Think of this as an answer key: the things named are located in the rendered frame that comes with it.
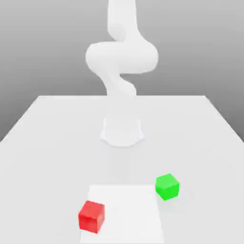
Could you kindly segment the small red cube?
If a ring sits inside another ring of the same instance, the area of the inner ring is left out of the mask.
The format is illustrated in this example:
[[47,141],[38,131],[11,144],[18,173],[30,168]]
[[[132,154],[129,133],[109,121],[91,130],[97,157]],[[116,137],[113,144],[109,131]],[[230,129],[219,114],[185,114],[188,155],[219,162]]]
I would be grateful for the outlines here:
[[78,214],[79,228],[97,234],[105,219],[105,205],[86,201]]

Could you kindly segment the small green cube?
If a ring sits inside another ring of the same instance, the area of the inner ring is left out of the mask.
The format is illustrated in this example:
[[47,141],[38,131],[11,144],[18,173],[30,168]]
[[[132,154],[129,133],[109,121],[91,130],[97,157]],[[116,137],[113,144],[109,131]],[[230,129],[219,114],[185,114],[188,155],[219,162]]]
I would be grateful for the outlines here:
[[168,173],[156,178],[155,190],[164,200],[170,200],[179,194],[180,183]]

